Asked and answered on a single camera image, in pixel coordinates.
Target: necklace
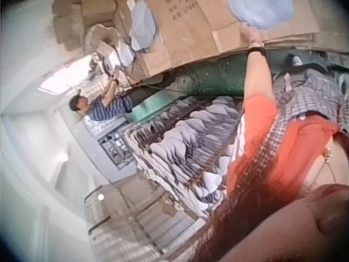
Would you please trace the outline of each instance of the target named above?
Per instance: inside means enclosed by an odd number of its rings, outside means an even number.
[[[309,185],[309,187],[308,187],[307,190],[305,191],[306,194],[309,193],[309,190],[310,190],[311,186],[315,183],[316,179],[317,179],[318,176],[320,175],[320,173],[321,173],[321,171],[322,171],[322,169],[323,169],[323,167],[324,167],[325,165],[328,165],[328,167],[329,167],[329,169],[330,169],[330,171],[331,171],[331,174],[332,174],[332,178],[333,178],[333,180],[334,180],[334,183],[337,183],[337,179],[335,178],[334,173],[333,173],[333,170],[332,170],[332,167],[331,167],[331,165],[330,165],[330,159],[331,159],[332,156],[333,156],[332,150],[329,149],[328,147],[325,147],[325,148],[324,148],[324,151],[323,151],[323,153],[322,153],[322,156],[325,158],[325,162],[322,164],[321,169],[320,169],[319,172],[317,173],[316,177],[314,178],[314,180],[311,182],[311,184]]]

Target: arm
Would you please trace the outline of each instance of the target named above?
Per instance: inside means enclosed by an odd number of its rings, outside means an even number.
[[[262,47],[260,33],[255,27],[242,23],[240,33],[248,41],[249,47]],[[250,53],[247,59],[244,102],[255,95],[275,99],[267,60],[259,52]]]
[[[108,80],[108,83],[106,85],[106,87],[103,89],[103,92],[102,92],[102,97],[105,97],[107,95],[107,93],[109,92],[110,90],[110,87],[111,87],[111,84],[112,84],[112,81],[113,81],[113,78],[110,77],[109,80]]]
[[[113,100],[115,96],[115,91],[119,84],[117,80],[118,74],[119,71],[115,71],[114,77],[109,78],[108,84],[103,92],[102,104],[105,108],[110,104],[110,102]]]

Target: metal rack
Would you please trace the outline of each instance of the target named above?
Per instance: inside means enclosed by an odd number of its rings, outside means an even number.
[[[140,174],[91,192],[85,216],[97,261],[163,261],[206,223]]]

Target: ceiling light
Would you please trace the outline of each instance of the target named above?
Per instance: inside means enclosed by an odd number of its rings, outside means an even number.
[[[67,153],[61,153],[58,156],[58,161],[59,162],[66,162],[66,161],[68,161],[68,159],[69,159],[69,157],[68,157]]]
[[[98,195],[98,200],[99,200],[99,201],[102,201],[103,199],[104,199],[104,196],[103,196],[102,194],[99,194],[99,195]]]

